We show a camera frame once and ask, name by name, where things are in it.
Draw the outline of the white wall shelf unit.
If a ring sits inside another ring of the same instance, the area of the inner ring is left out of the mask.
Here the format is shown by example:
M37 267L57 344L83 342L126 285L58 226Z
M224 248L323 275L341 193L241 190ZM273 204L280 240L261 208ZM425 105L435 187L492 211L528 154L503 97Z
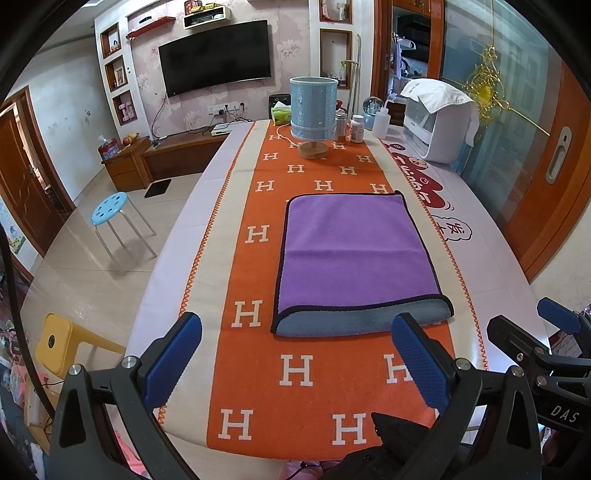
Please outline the white wall shelf unit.
M119 1L94 20L98 62L108 107L117 136L122 140L131 133L150 136L136 77L131 40L130 18L147 1Z

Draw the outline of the purple grey microfibre towel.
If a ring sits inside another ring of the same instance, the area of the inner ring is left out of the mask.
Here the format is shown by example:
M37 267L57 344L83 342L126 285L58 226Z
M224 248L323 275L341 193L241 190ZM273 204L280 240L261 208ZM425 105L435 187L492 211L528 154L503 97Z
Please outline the purple grey microfibre towel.
M401 192L307 194L287 202L273 335L385 333L404 313L429 326L452 318L455 308Z

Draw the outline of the black floor mat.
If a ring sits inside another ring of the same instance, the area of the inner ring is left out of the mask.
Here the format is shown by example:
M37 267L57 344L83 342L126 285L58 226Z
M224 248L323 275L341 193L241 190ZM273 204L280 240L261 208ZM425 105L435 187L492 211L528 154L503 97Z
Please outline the black floor mat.
M153 198L156 196L160 196L166 193L169 185L171 183L170 179L159 180L153 182L145 191L144 198Z

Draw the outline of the wooden lamp base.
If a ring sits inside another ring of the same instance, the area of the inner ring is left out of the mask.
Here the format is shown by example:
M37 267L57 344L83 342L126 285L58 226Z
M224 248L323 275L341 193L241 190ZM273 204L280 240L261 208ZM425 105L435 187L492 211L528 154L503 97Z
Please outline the wooden lamp base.
M322 142L304 142L297 146L297 153L304 159L320 160L328 154L329 148Z

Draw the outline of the white pill bottle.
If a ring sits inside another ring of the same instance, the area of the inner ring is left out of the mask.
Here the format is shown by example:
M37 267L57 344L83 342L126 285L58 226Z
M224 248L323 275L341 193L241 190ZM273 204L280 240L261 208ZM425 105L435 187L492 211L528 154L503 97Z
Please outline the white pill bottle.
M349 127L349 141L361 144L363 143L363 137L365 137L365 119L363 115L353 115L351 127Z

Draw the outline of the white cloth on appliance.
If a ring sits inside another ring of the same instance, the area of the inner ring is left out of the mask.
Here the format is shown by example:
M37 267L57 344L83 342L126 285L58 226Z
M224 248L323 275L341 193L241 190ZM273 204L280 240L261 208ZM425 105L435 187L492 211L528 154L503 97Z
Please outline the white cloth on appliance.
M479 109L475 101L462 90L440 80L419 78L409 81L401 91L401 96L421 101L430 114L450 106L469 106L469 123L465 143L473 147L480 126Z

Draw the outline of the orange H-pattern table runner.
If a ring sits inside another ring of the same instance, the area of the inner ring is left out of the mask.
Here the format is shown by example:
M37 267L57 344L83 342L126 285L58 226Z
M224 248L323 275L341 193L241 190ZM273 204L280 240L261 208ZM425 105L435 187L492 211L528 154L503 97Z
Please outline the orange H-pattern table runner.
M290 135L250 128L184 288L180 309L200 318L202 339L160 425L297 460L376 444L375 412L431 424L392 320L410 313L453 356L488 360L427 169L398 140L331 144L308 161Z

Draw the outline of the glass snow globe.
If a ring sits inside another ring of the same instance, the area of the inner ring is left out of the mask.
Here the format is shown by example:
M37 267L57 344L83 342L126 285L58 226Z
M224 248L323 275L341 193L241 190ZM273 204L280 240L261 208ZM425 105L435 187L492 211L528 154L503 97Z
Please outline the glass snow globe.
M384 101L376 96L367 97L363 100L363 124L367 130L372 130L376 114L384 107Z

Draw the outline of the white countertop appliance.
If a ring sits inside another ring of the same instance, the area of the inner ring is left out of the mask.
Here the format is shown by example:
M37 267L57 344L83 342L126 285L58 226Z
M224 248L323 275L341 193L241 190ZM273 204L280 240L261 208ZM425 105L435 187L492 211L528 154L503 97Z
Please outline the white countertop appliance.
M469 106L450 106L430 114L421 101L405 99L404 134L419 158L439 164L456 162L467 145Z

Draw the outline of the green tissue pack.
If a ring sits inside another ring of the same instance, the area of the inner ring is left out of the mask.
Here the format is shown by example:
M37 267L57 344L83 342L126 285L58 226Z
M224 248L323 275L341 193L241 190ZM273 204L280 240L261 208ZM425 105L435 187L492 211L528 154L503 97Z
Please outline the green tissue pack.
M291 106L284 104L281 101L277 101L276 104L270 108L270 115L274 125L289 125L291 120Z

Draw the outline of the red tissue box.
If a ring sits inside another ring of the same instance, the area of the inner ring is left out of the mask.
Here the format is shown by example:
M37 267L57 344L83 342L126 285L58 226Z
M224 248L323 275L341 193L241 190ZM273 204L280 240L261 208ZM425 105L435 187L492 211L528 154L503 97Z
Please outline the red tissue box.
M103 135L100 135L98 142L98 153L102 161L111 159L121 150L120 143L116 138L107 139Z

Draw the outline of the white squeeze bottle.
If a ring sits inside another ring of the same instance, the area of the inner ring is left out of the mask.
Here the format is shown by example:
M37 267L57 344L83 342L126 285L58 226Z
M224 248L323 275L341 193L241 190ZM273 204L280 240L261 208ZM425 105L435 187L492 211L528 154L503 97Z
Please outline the white squeeze bottle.
M380 107L374 116L372 133L380 140L384 140L388 135L388 130L391 124L390 104L391 102L387 101L385 105Z

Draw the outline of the blue cylindrical lamp shade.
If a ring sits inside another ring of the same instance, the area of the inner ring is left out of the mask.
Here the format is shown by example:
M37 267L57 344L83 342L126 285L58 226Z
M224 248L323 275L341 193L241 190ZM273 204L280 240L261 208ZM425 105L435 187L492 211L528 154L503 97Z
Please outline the blue cylindrical lamp shade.
M328 77L290 78L290 133L298 140L331 140L339 82Z

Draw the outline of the blue round plastic stool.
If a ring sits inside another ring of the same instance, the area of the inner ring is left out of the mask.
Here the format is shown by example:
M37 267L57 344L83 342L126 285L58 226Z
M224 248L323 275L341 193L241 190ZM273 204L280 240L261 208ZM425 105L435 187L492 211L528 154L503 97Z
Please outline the blue round plastic stool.
M115 258L111 249L108 247L106 241L104 240L104 238L100 232L100 227L103 225L106 225L109 228L109 230L111 231L112 235L118 241L118 243L122 247L122 249L127 251L126 244L123 242L123 240L121 239L121 237L117 233L116 229L112 225L112 220L117 215L121 216L125 220L127 225L135 233L137 238L144 245L144 247L151 254L151 256L153 258L156 258L158 256L156 251L150 246L150 244L147 242L145 237L140 233L139 229L135 226L133 221L130 219L129 215L126 213L126 209L128 207L131 207L136 212L136 214L139 216L139 218L142 220L142 222L145 224L145 226L150 231L151 235L156 236L157 232L155 231L155 229L148 222L148 220L145 218L145 216L139 211L139 209L135 206L135 204L130 199L128 194L125 192L115 192L115 193L109 195L108 197L106 197L104 200L102 200L95 207L95 209L92 212L92 215L90 217L90 222L91 222L91 225L93 227L94 233L95 233L98 241L100 242L101 246L105 250L105 252L108 255L111 262L117 267L117 270L121 274L124 274L124 270L122 269L121 265L119 264L119 262Z

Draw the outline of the clear glass jar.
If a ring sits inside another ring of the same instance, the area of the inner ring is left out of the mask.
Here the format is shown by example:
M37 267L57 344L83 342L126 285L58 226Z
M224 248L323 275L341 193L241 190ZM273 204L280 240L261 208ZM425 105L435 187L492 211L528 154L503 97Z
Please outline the clear glass jar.
M335 140L344 143L346 141L346 126L348 125L348 115L345 110L335 111Z

